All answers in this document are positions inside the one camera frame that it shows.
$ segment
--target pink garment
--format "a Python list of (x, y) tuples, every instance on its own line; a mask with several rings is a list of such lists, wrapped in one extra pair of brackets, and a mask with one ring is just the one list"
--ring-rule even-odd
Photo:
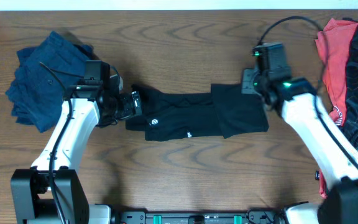
[[(324, 31), (328, 39), (329, 61), (323, 82), (326, 85), (329, 98), (334, 106), (329, 116), (336, 125), (342, 126), (346, 118), (346, 74), (345, 66), (349, 58), (349, 47), (358, 22), (336, 21), (331, 19)], [(326, 47), (322, 32), (318, 32), (316, 40), (317, 51), (322, 61), (326, 58)]]

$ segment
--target wood grain surface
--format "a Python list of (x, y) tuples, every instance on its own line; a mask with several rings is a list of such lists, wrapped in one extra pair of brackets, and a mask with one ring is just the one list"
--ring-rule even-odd
[[(10, 178), (28, 168), (53, 130), (15, 123), (5, 91), (16, 52), (57, 30), (94, 47), (120, 71), (125, 88), (143, 83), (166, 93), (209, 92), (239, 83), (261, 33), (275, 21), (308, 16), (325, 25), (358, 11), (92, 11), (0, 12), (0, 223), (15, 222)], [(284, 42), (294, 76), (317, 81), (321, 62), (308, 24), (278, 26), (267, 41)], [(294, 130), (268, 113), (267, 133), (147, 142), (125, 124), (95, 129), (80, 169), (89, 203), (148, 210), (245, 210), (320, 202), (318, 169)]]

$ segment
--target white backdrop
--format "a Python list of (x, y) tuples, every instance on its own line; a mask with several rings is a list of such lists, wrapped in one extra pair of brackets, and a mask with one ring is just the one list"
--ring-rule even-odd
[(358, 9), (358, 0), (0, 0), (0, 11)]

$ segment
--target wooden table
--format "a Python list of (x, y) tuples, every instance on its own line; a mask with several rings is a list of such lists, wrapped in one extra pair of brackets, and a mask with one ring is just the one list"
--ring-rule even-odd
[[(15, 221), (10, 178), (28, 168), (53, 130), (15, 123), (4, 94), (18, 67), (16, 51), (39, 45), (51, 30), (71, 32), (120, 71), (129, 89), (144, 83), (165, 93), (209, 92), (238, 83), (261, 33), (275, 21), (308, 16), (325, 25), (358, 11), (0, 12), (0, 223)], [(285, 43), (294, 76), (317, 81), (316, 31), (304, 22), (267, 37)], [(95, 129), (80, 169), (89, 203), (148, 210), (245, 210), (320, 202), (318, 169), (291, 127), (269, 113), (267, 133), (147, 142), (124, 123)]]

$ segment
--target crumpled blue garment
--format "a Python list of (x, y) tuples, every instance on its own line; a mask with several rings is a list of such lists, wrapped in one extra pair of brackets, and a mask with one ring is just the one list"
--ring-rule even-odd
[[(17, 52), (19, 68), (15, 80), (6, 92), (13, 102), (12, 115), (17, 123), (35, 125), (42, 133), (57, 124), (62, 112), (63, 89), (59, 83), (40, 66), (84, 76), (85, 62), (91, 59), (92, 48), (88, 45), (73, 45), (56, 32), (38, 46)], [(74, 85), (80, 79), (55, 72), (65, 87)]]

